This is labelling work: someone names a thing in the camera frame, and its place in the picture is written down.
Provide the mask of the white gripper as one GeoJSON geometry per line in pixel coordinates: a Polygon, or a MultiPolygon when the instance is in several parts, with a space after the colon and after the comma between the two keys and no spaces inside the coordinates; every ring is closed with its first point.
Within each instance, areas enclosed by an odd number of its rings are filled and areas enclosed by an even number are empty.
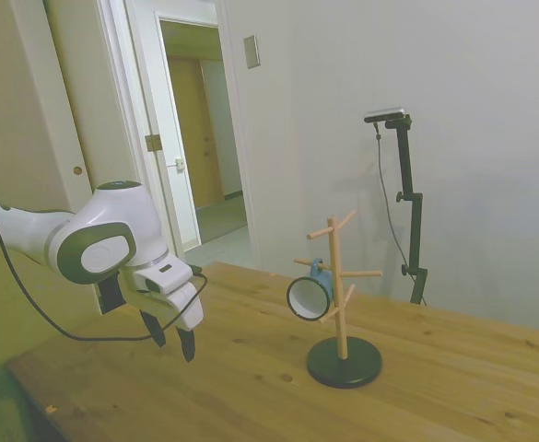
{"type": "Polygon", "coordinates": [[[162,327],[179,316],[173,322],[181,341],[182,354],[186,362],[195,356],[195,337],[193,329],[204,319],[201,300],[194,284],[187,282],[172,293],[156,292],[139,293],[134,290],[125,291],[125,301],[140,309],[140,315],[151,339],[158,347],[166,344],[166,336],[162,327]]]}

